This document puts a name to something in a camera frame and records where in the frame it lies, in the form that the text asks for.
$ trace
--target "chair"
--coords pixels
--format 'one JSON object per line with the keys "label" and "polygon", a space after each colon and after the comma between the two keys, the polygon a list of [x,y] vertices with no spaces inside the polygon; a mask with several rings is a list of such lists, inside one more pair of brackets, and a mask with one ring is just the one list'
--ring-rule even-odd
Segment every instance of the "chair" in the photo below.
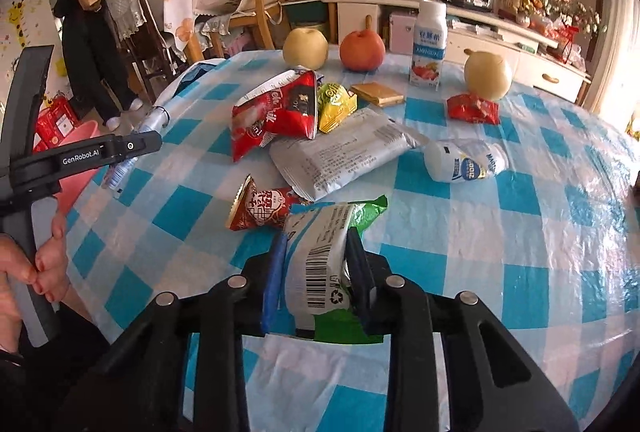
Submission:
{"label": "chair", "polygon": [[[228,29],[231,30],[236,27],[249,27],[254,35],[254,39],[258,46],[263,49],[275,49],[273,45],[273,39],[271,38],[271,32],[269,30],[270,18],[281,18],[281,22],[284,22],[285,26],[289,26],[287,20],[287,14],[285,12],[282,3],[286,0],[252,0],[255,3],[255,7],[251,9],[244,9],[243,2],[241,2],[238,10],[231,16]],[[222,47],[222,40],[220,35],[216,32],[208,34],[211,40],[212,50],[215,56],[224,58],[224,51]]]}
{"label": "chair", "polygon": [[[163,76],[169,84],[178,75],[178,63],[174,61],[170,50],[170,43],[164,39],[147,0],[140,0],[140,6],[145,15],[146,22],[140,26],[136,33],[124,39],[130,56],[137,67],[146,94],[151,103],[157,99],[157,95],[151,85],[151,79]],[[158,70],[148,70],[146,60],[157,58]]]}
{"label": "chair", "polygon": [[[96,138],[100,136],[100,128],[98,122],[95,120],[89,120],[82,125],[73,129],[66,138],[62,140],[60,145],[66,145],[67,143],[75,143],[82,141],[83,139]],[[87,170],[81,172],[75,176],[65,177],[60,180],[60,187],[62,192],[56,194],[58,199],[58,209],[65,215],[69,213],[71,207],[78,200],[78,197],[82,191],[89,184],[89,181],[95,176],[98,169]]]}

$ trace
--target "drawer handle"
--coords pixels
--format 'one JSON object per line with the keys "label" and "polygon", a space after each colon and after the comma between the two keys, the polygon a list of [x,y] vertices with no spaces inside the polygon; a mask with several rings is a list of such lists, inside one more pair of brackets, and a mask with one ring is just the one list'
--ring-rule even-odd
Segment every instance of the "drawer handle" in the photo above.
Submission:
{"label": "drawer handle", "polygon": [[552,76],[547,75],[546,73],[542,73],[542,79],[547,82],[551,82],[552,84],[559,84],[560,78],[553,78]]}

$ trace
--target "red candy wrapper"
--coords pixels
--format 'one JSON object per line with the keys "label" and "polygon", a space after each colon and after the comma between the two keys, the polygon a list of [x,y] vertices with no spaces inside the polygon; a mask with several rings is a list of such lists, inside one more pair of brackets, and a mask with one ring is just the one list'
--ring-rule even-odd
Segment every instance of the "red candy wrapper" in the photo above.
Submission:
{"label": "red candy wrapper", "polygon": [[247,176],[236,194],[226,220],[230,230],[245,230],[258,226],[284,228],[291,205],[307,204],[291,187],[258,190],[251,175]]}
{"label": "red candy wrapper", "polygon": [[244,95],[231,112],[231,153],[238,161],[275,136],[316,137],[318,82],[313,71],[286,71]]}
{"label": "red candy wrapper", "polygon": [[483,100],[475,94],[459,94],[447,100],[450,118],[469,123],[489,123],[500,125],[498,104]]}

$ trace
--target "apple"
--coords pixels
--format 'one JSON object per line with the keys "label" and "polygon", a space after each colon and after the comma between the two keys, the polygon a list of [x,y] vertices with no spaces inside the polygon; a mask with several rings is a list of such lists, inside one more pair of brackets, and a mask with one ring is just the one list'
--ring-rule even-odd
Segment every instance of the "apple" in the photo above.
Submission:
{"label": "apple", "polygon": [[282,57],[290,67],[302,66],[315,71],[321,68],[329,55],[329,44],[317,29],[298,27],[287,35]]}
{"label": "apple", "polygon": [[480,98],[497,102],[509,91],[512,78],[509,63],[500,55],[473,51],[466,59],[466,88]]}
{"label": "apple", "polygon": [[340,44],[340,60],[350,71],[366,73],[380,67],[385,59],[385,43],[370,29],[371,15],[366,17],[366,28],[352,31]]}

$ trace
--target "recycling symbol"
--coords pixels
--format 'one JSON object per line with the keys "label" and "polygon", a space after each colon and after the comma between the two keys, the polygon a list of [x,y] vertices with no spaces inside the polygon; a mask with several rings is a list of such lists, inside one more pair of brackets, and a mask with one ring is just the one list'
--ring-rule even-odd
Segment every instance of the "recycling symbol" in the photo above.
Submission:
{"label": "recycling symbol", "polygon": [[331,303],[332,304],[339,304],[340,302],[342,302],[342,292],[336,288],[333,291],[331,291]]}

